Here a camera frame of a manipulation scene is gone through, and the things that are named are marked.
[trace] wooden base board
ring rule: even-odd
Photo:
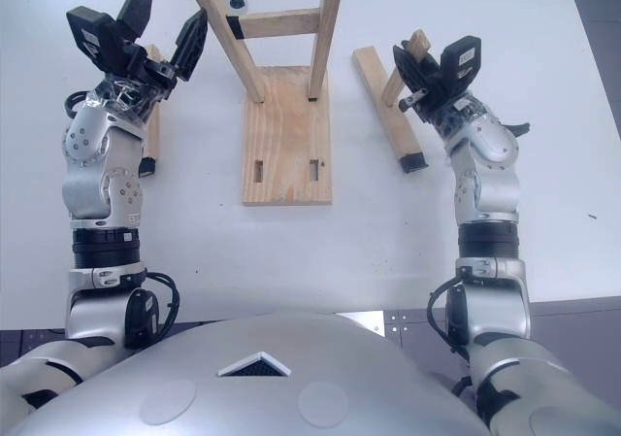
[[[332,203],[328,80],[309,101],[310,67],[262,67],[265,101],[246,96],[245,205]]]
[[[397,104],[386,106],[382,93],[388,76],[373,46],[353,52],[353,60],[362,77],[367,92],[376,107],[379,120],[388,135],[392,149],[405,172],[426,167],[420,145],[406,116]]]

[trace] fallen wooden piece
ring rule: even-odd
[[[429,41],[422,32],[416,30],[409,39],[408,51],[420,61],[429,50]],[[388,136],[390,145],[404,172],[409,173],[427,167],[425,156],[416,139],[408,118],[395,104],[404,83],[397,69],[390,79],[384,70],[377,51],[373,46],[353,52],[353,60],[371,96],[379,121]]]
[[[160,51],[155,45],[147,45],[145,48],[149,59],[162,60]],[[138,170],[139,177],[150,176],[155,173],[155,163],[159,158],[159,108],[160,103],[155,103],[153,112],[147,121],[147,137],[143,142],[143,159]]]

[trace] rectangular slot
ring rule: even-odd
[[[319,159],[310,160],[310,181],[317,182],[319,180]]]
[[[254,181],[257,184],[263,182],[263,161],[258,159],[254,161]]]

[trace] black rubber cap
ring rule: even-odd
[[[399,164],[406,174],[414,171],[419,171],[427,167],[425,162],[425,156],[422,152],[415,152],[413,154],[406,154],[399,159]]]

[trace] sticker label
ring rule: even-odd
[[[469,50],[467,50],[466,52],[464,52],[462,55],[459,56],[459,64],[458,65],[463,65],[466,62],[468,62],[469,60],[471,60],[474,57],[474,53],[476,52],[476,48],[470,48]]]
[[[468,106],[470,104],[470,101],[467,100],[466,98],[460,98],[457,101],[455,101],[453,103],[453,107],[457,110],[457,111],[461,111],[462,109],[464,109],[466,106]]]
[[[82,35],[84,35],[84,39],[88,43],[95,45],[97,48],[101,48],[101,46],[99,46],[99,40],[97,39],[95,35],[93,35],[92,33],[89,33],[88,31],[84,29],[82,29]]]

